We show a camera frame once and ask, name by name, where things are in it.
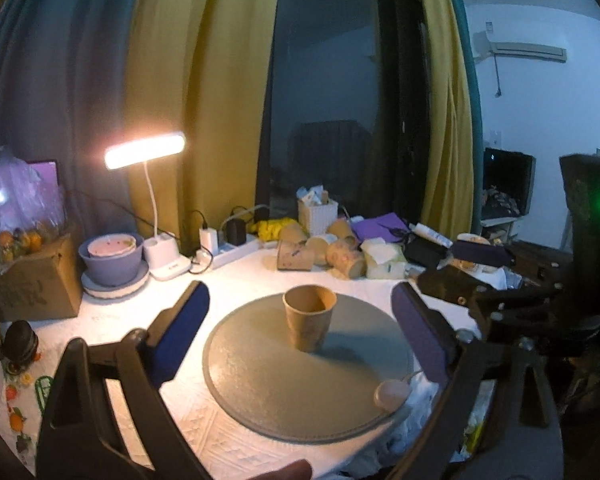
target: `yellow cloth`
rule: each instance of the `yellow cloth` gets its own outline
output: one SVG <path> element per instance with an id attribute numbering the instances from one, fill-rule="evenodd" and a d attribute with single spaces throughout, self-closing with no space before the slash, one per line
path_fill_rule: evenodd
<path id="1" fill-rule="evenodd" d="M 272 242 L 280 239 L 280 231 L 285 225 L 297 224 L 292 218 L 276 218 L 273 220 L 260 220 L 250 228 L 251 233 L 257 233 L 263 242 Z"/>
<path id="2" fill-rule="evenodd" d="M 422 0 L 429 35 L 431 134 L 422 220 L 443 235 L 471 229 L 472 123 L 462 45 L 451 0 Z"/>
<path id="3" fill-rule="evenodd" d="M 126 69 L 127 134 L 186 134 L 183 155 L 149 163 L 158 224 L 183 238 L 186 251 L 197 237 L 192 209 L 217 227 L 232 207 L 253 204 L 276 3 L 136 4 Z M 129 184 L 136 214 L 151 218 L 142 168 L 130 168 Z"/>

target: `gray round mat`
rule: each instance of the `gray round mat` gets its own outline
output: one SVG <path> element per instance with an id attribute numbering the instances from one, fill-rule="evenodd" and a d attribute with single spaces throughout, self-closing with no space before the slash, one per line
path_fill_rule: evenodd
<path id="1" fill-rule="evenodd" d="M 209 335 L 202 356 L 218 404 L 250 430 L 290 442 L 350 438 L 387 415 L 374 391 L 413 371 L 413 353 L 387 314 L 338 295 L 329 333 L 315 354 L 287 339 L 282 294 L 248 303 Z"/>

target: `power adapter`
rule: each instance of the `power adapter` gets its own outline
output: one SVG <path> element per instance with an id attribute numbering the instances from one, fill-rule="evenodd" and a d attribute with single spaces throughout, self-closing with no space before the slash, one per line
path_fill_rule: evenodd
<path id="1" fill-rule="evenodd" d="M 200 229 L 200 245 L 213 256 L 218 256 L 218 231 L 212 227 Z"/>
<path id="2" fill-rule="evenodd" d="M 241 246 L 247 241 L 247 224 L 240 218 L 232 218 L 226 223 L 226 241 L 233 246 Z"/>

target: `window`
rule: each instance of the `window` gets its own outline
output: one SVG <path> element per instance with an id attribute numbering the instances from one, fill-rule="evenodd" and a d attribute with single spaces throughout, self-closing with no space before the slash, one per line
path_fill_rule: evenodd
<path id="1" fill-rule="evenodd" d="M 416 221 L 428 159 L 416 0 L 278 0 L 258 202 L 297 214 L 323 184 L 351 215 Z"/>

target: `purple cloth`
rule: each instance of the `purple cloth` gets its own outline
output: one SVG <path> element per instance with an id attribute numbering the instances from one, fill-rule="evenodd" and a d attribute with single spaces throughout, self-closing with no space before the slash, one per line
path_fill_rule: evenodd
<path id="1" fill-rule="evenodd" d="M 364 242 L 369 238 L 382 238 L 388 243 L 399 242 L 401 240 L 400 237 L 392 235 L 389 232 L 389 229 L 409 230 L 396 213 L 388 213 L 377 218 L 369 218 L 362 222 L 355 222 L 351 224 L 351 229 L 355 232 L 358 240 L 361 242 Z"/>

